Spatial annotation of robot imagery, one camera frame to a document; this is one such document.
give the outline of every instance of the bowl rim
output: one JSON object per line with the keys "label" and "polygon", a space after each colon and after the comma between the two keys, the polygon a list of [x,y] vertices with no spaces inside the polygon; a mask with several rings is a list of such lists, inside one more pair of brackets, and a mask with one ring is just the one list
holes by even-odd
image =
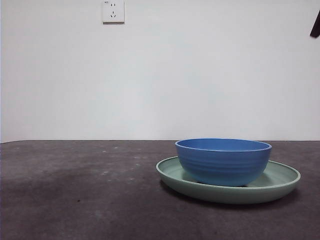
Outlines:
{"label": "bowl rim", "polygon": [[[213,140],[240,140],[245,142],[255,142],[260,144],[267,145],[266,148],[260,148],[260,149],[252,149],[252,150],[215,150],[215,149],[205,149],[205,148],[196,148],[196,147],[189,147],[189,146],[182,146],[180,145],[180,142],[182,141],[189,141],[189,140],[203,140],[203,139],[213,139]],[[239,138],[213,138],[213,137],[203,137],[203,138],[188,138],[188,139],[182,139],[179,141],[176,141],[175,143],[176,147],[184,148],[184,149],[191,149],[191,150],[200,150],[200,151],[207,151],[207,152],[223,152],[223,153],[246,153],[246,152],[258,152],[258,151],[266,151],[272,148],[272,146],[269,143],[263,142],[263,141],[254,141],[254,140],[247,140],[247,139],[239,139]]]}

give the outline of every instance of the electrical outlet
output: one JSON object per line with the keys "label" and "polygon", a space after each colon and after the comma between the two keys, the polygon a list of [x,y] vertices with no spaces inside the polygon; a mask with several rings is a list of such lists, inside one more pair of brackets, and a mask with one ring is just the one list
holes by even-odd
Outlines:
{"label": "electrical outlet", "polygon": [[104,0],[102,3],[103,23],[125,22],[125,0]]}

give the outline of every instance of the bowl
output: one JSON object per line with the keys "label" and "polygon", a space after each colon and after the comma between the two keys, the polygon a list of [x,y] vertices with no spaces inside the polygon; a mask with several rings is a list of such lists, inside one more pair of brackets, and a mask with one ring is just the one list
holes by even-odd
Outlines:
{"label": "bowl", "polygon": [[175,143],[183,169],[203,184],[240,187],[265,170],[272,146],[261,141],[194,138]]}

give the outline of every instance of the light green plate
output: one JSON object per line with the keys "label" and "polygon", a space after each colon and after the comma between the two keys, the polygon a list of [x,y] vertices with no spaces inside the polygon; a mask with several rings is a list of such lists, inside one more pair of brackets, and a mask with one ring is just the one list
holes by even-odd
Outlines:
{"label": "light green plate", "polygon": [[178,157],[156,165],[162,181],[192,198],[224,204],[257,204],[280,199],[295,189],[300,173],[285,164],[269,161],[259,178],[246,186],[216,186],[196,182],[180,165]]}

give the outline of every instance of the dark gray surface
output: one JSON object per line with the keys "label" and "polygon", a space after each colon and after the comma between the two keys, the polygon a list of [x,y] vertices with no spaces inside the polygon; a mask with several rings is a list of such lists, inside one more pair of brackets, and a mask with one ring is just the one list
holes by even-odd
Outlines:
{"label": "dark gray surface", "polygon": [[301,173],[269,203],[227,205],[165,186],[173,141],[17,141],[1,145],[2,240],[318,240],[320,141],[268,141]]}

